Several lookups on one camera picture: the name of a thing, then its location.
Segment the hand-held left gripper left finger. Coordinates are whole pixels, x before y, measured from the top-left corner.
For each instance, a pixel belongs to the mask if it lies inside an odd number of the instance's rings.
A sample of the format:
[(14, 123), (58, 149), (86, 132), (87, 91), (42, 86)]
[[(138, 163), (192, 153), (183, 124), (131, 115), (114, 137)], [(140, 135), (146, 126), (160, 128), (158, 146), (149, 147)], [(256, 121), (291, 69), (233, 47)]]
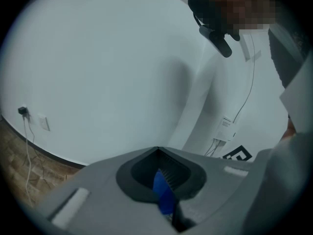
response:
[(37, 206), (44, 230), (54, 235), (171, 235), (157, 204), (127, 196), (116, 175), (145, 148), (90, 164), (56, 187)]

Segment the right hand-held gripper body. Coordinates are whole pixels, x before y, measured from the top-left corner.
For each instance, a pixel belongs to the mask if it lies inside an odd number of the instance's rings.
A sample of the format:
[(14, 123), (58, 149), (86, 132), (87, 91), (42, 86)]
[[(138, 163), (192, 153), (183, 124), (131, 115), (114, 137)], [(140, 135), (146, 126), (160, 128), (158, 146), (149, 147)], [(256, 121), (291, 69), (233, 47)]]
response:
[(222, 155), (222, 159), (236, 160), (236, 161), (249, 161), (252, 159), (252, 155), (242, 146), (235, 148), (234, 150)]

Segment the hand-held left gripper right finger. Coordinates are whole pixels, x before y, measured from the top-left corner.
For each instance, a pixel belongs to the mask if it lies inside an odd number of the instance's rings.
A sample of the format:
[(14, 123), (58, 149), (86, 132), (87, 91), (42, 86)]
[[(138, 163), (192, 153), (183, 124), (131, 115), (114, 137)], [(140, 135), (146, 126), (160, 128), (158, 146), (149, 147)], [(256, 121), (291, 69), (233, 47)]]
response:
[(172, 222), (161, 218), (160, 235), (174, 235), (203, 223), (239, 188), (253, 168), (253, 163), (210, 158), (158, 149), (158, 160), (165, 181), (174, 196)]

